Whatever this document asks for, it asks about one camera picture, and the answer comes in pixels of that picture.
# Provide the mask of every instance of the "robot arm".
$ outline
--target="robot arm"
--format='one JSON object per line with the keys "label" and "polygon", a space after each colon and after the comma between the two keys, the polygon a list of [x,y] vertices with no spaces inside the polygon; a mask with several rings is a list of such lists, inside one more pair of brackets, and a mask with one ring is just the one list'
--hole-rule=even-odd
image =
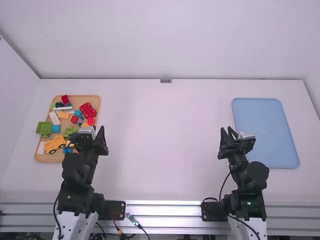
{"label": "robot arm", "polygon": [[109,154],[104,127],[97,135],[93,127],[82,128],[70,136],[70,143],[79,153],[67,153],[62,162],[64,181],[57,216],[53,210],[57,225],[52,239],[88,240],[98,218],[107,214],[103,194],[91,186],[99,156]]}
{"label": "robot arm", "polygon": [[230,174],[237,185],[218,202],[203,202],[202,220],[228,221],[235,240],[267,239],[266,209],[262,190],[267,187],[269,168],[249,162],[246,154],[256,142],[254,135],[237,134],[222,127],[218,159],[228,159]]}

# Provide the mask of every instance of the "yellow block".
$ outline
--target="yellow block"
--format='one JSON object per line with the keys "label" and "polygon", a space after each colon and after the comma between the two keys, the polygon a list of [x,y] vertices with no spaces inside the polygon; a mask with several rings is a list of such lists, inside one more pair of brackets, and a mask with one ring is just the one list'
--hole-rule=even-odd
{"label": "yellow block", "polygon": [[88,123],[82,123],[81,127],[91,127]]}
{"label": "yellow block", "polygon": [[65,111],[60,111],[58,114],[59,119],[68,119],[69,118],[69,113]]}

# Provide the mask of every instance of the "red block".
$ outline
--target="red block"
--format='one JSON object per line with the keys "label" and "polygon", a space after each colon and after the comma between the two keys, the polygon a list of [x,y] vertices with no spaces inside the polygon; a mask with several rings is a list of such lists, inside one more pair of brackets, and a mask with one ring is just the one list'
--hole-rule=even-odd
{"label": "red block", "polygon": [[73,124],[78,124],[78,120],[79,120],[79,117],[73,115],[70,121],[71,121]]}
{"label": "red block", "polygon": [[81,105],[79,109],[81,112],[83,112],[83,115],[87,119],[93,118],[97,115],[97,111],[91,106],[89,102],[86,102],[85,104]]}
{"label": "red block", "polygon": [[63,95],[63,96],[61,97],[61,99],[62,99],[63,104],[67,104],[67,103],[70,102],[70,100],[69,100],[69,98],[68,98],[68,95]]}
{"label": "red block", "polygon": [[88,124],[89,124],[90,126],[95,125],[95,118],[94,118],[94,117],[89,117],[89,118],[88,118]]}

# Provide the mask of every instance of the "light blue mat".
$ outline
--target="light blue mat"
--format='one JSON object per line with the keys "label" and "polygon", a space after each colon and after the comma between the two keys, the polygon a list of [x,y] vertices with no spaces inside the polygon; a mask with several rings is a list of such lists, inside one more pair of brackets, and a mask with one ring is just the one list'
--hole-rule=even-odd
{"label": "light blue mat", "polygon": [[274,98],[235,98],[232,101],[236,131],[254,134],[249,162],[269,168],[297,168],[300,164],[282,104]]}

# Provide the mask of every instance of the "white wall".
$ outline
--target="white wall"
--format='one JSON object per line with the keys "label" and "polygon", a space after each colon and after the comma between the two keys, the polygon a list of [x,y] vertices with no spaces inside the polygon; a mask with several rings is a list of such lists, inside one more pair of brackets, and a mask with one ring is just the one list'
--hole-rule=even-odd
{"label": "white wall", "polygon": [[318,0],[0,0],[43,78],[304,79],[320,114]]}
{"label": "white wall", "polygon": [[0,73],[1,181],[39,84],[39,78],[1,36]]}

